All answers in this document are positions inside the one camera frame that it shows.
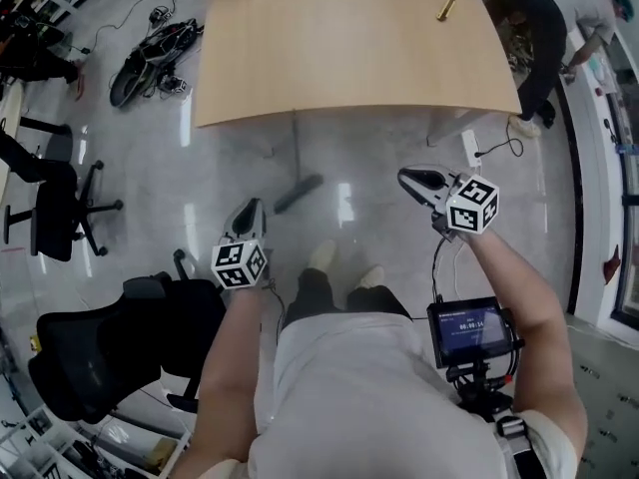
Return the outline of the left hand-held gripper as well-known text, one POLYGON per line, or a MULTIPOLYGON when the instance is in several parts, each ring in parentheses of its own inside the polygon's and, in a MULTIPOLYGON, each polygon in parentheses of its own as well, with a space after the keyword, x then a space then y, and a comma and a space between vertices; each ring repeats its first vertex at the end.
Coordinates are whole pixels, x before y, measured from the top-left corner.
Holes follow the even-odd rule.
POLYGON ((266 211, 261 199, 250 198, 231 212, 212 251, 211 270, 222 289, 254 287, 259 283, 268 265, 265 232, 266 211))

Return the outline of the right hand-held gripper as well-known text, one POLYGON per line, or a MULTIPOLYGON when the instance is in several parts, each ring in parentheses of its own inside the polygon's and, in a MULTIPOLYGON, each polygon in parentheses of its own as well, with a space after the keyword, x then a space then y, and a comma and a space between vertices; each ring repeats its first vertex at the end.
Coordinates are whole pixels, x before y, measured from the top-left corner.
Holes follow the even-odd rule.
POLYGON ((397 179, 420 205, 443 203, 433 211, 432 227, 448 241, 460 234, 482 235, 498 215, 499 187, 482 176, 419 164, 401 168, 397 179))

